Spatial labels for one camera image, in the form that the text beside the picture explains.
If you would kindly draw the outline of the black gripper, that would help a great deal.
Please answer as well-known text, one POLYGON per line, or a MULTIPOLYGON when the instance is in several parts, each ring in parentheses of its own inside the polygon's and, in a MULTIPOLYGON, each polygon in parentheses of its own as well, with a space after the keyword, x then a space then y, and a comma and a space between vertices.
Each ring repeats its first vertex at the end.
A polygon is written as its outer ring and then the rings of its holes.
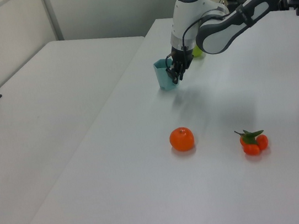
POLYGON ((178 84, 179 80, 183 80, 185 71, 191 65, 194 58, 193 49, 186 48, 184 51, 183 49, 178 50, 172 47, 171 53, 173 64, 166 68, 166 73, 173 84, 178 84))

